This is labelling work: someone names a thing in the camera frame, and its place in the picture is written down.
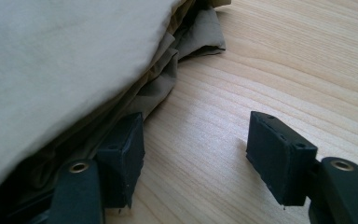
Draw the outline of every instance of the fabric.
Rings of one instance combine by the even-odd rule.
[[[149,114],[174,83],[168,31],[191,6],[0,1],[0,184],[17,166],[10,178],[42,189],[65,162],[92,156],[123,115]]]

